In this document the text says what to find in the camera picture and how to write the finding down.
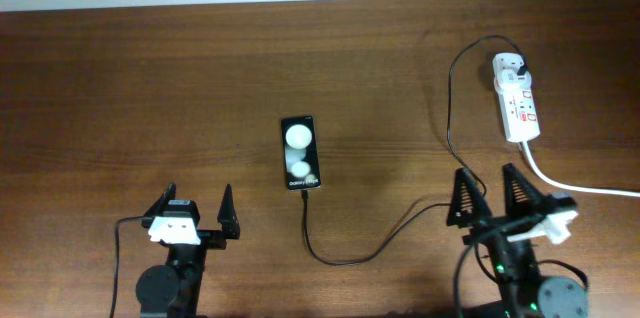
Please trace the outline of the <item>black smartphone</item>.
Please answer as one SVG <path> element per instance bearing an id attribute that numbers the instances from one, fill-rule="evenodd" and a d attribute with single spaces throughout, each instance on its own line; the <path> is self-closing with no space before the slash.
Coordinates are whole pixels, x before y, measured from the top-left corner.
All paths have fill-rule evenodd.
<path id="1" fill-rule="evenodd" d="M 320 187 L 314 118 L 310 115 L 283 118 L 280 128 L 286 188 L 301 191 Z"/>

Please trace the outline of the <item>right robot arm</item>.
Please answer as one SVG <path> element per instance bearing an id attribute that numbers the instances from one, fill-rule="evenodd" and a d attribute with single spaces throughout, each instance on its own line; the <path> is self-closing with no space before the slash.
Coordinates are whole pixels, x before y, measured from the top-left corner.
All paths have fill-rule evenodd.
<path id="1" fill-rule="evenodd" d="M 545 276 L 532 240 L 566 241 L 568 225 L 577 217 L 575 200 L 565 193 L 543 194 L 512 164 L 502 167 L 505 214 L 494 216 L 469 170 L 455 172 L 446 224 L 466 229 L 465 249 L 453 278 L 456 317 L 586 317 L 589 281 L 580 269 L 554 260 L 577 278 Z M 487 249 L 500 299 L 465 309 L 461 301 L 461 271 L 476 247 Z"/>

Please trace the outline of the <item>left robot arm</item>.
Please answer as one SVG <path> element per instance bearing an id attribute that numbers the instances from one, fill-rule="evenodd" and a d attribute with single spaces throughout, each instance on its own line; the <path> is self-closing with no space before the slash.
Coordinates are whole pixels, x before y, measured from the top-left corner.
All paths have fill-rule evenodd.
<path id="1" fill-rule="evenodd" d="M 217 215 L 218 230 L 200 229 L 196 202 L 178 199 L 176 191 L 171 183 L 142 218 L 150 240 L 168 249 L 166 262 L 146 269 L 137 281 L 142 317 L 195 317 L 207 253 L 240 238 L 230 185 Z"/>

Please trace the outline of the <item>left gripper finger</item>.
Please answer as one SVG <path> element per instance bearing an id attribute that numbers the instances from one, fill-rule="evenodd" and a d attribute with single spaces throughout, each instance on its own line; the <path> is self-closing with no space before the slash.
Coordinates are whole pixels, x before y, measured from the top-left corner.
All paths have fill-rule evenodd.
<path id="1" fill-rule="evenodd" d="M 162 195 L 151 205 L 151 207 L 144 213 L 141 226 L 143 228 L 150 228 L 153 220 L 161 216 L 166 210 L 168 203 L 176 197 L 176 184 L 171 182 Z"/>
<path id="2" fill-rule="evenodd" d="M 217 215 L 217 221 L 221 225 L 226 239 L 240 238 L 240 224 L 235 211 L 232 186 L 227 184 Z"/>

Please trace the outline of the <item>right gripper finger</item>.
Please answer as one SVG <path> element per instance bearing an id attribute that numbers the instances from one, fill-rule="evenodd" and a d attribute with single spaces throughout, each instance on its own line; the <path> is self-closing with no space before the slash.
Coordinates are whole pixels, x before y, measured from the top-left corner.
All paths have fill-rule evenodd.
<path id="1" fill-rule="evenodd" d="M 545 196 L 511 163 L 502 167 L 505 213 L 509 218 L 542 216 Z"/>
<path id="2" fill-rule="evenodd" d="M 454 188 L 446 219 L 447 226 L 485 226 L 492 212 L 468 169 L 455 171 Z"/>

